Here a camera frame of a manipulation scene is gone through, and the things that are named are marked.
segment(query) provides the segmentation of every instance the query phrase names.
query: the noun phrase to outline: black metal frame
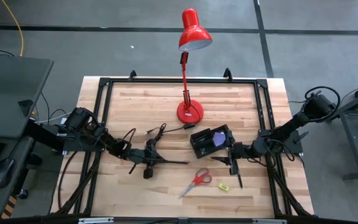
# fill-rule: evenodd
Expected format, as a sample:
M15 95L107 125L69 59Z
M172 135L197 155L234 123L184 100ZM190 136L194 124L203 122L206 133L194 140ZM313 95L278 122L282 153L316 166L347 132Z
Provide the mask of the black metal frame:
M104 87L107 87L107 94L106 94L106 101L104 103L104 109L103 109L103 116L102 116L102 124L106 125L107 117L108 117L108 111L110 106L110 99L112 94L112 88L114 83L182 83L182 78L147 78L147 77L137 77L135 71L131 72L131 75L129 78L100 78L99 80L99 86L98 86L98 92L96 95L96 101L94 105L94 113L95 115L98 115L99 108L100 108L100 102L102 97L102 92ZM272 111L272 104L270 102L270 95L269 95L269 87L267 85L266 79L233 79L230 70L227 68L224 72L223 78L188 78L188 83L229 83L229 84L252 84L254 86L254 92L255 92L255 99L257 103L257 111L258 111L258 117L259 117L259 124L260 128L262 130L266 129L265 120L264 120L264 111L262 108L262 100L260 98L260 89L262 88L264 91L264 97L267 105L267 116L269 118L270 127L274 128L274 117L273 117L273 111ZM83 161L83 167L81 170L81 176L80 176L80 183L83 181L86 172L88 170L88 164L90 161L90 155L92 152L87 152L85 154L85 158ZM99 162L101 153L95 152L95 161ZM277 158L273 158L277 160L278 164L278 173L280 174L281 178L283 178L283 182L285 183L285 177L284 177L284 170L283 170L283 163L281 160L281 157L278 156ZM266 161L268 164L272 165L271 157L270 155L266 155ZM271 169L267 169L268 172L268 179L269 179L269 186L270 186L270 193L272 196L272 204L273 204L273 212L275 217L278 217L279 215L282 215L282 212L280 210L279 204L278 204L278 197L277 197L277 190L275 187L275 181L273 179L273 174ZM91 179L91 184L89 187L89 194L88 194L88 200L86 203L86 207L84 209L84 213L90 215L92 210L92 204L93 204L93 197L94 197L94 191L96 188L96 180L98 178L98 173L96 173L93 178ZM82 194L78 198L78 200L75 203L74 207L74 213L79 213L81 208L81 202L82 202ZM287 215L291 215L291 206L288 202L288 200L285 198L285 213Z
M341 119L343 128L344 128L346 136L347 136L347 140L349 141L349 144L350 144L350 147L351 147L354 159L356 160L356 165L358 168L358 148L357 148L356 142L354 140L355 135L349 127L349 121L348 121L348 117L346 115L346 113L358 113L358 110L355 111L355 109L358 109L358 97L356 99L352 100L351 102L349 102L348 104L340 107L336 111L336 113L328 120L328 122L331 122L332 120L334 120L336 118ZM342 177L342 179L343 180L358 179L358 172L344 175Z

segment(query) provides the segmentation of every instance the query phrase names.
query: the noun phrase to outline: gray floor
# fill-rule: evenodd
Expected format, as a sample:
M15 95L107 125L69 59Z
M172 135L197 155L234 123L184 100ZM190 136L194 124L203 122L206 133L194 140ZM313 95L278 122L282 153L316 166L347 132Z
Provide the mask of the gray floor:
M266 29L358 30L356 0L260 0ZM100 27L181 27L181 12L194 7L206 28L257 29L252 0L66 0L7 1L22 24ZM0 24L12 19L0 2ZM208 48L190 55L189 76L218 77L226 67L235 77L266 77L259 34L213 33ZM163 32L40 32L25 31L25 56L55 61L44 88L51 109L71 111L83 76L180 75L177 50L180 33ZM342 96L358 87L358 35L267 35L274 77L284 78L290 100L306 90L327 85ZM17 31L0 30L0 49L19 53ZM38 102L41 119L47 117ZM291 105L296 113L300 105ZM306 176L315 213L324 218L358 221L358 180L344 183L356 165L342 124L308 124L304 138ZM31 189L15 217L45 214L60 167L32 172Z

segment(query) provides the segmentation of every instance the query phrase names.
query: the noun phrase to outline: lamp base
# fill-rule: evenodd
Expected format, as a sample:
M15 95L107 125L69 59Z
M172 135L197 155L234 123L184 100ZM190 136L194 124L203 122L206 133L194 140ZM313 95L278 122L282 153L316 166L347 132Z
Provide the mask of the lamp base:
M189 109L189 113L186 112L184 101L182 101L179 104L177 109L178 119L183 124L190 124L190 123L197 124L203 119L204 116L204 108L201 105L201 103L198 103L195 100L190 100L190 101L191 101L191 106Z

